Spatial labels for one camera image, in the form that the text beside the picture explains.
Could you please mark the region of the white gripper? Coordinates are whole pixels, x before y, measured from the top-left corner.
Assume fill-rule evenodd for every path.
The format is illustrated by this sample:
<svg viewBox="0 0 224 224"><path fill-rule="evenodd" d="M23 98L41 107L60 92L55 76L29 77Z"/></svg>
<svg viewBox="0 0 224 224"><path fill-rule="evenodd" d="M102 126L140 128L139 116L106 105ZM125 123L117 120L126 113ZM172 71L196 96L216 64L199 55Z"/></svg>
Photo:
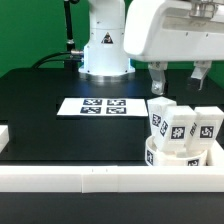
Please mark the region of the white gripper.
<svg viewBox="0 0 224 224"><path fill-rule="evenodd" d="M224 60L224 0L133 0L124 50L150 62L153 94L164 93L167 62L178 61L195 61L188 87L201 90L211 61Z"/></svg>

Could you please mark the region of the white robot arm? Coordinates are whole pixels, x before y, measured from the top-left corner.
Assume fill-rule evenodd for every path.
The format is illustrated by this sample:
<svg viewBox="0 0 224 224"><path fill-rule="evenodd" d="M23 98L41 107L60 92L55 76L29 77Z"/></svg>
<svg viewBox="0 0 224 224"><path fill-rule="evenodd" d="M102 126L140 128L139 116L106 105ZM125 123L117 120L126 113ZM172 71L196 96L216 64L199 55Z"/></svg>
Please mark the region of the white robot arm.
<svg viewBox="0 0 224 224"><path fill-rule="evenodd" d="M88 0L90 38L79 71L101 82L146 62L151 90L164 93L170 62L194 64L188 86L200 90L214 61L224 61L224 0Z"/></svg>

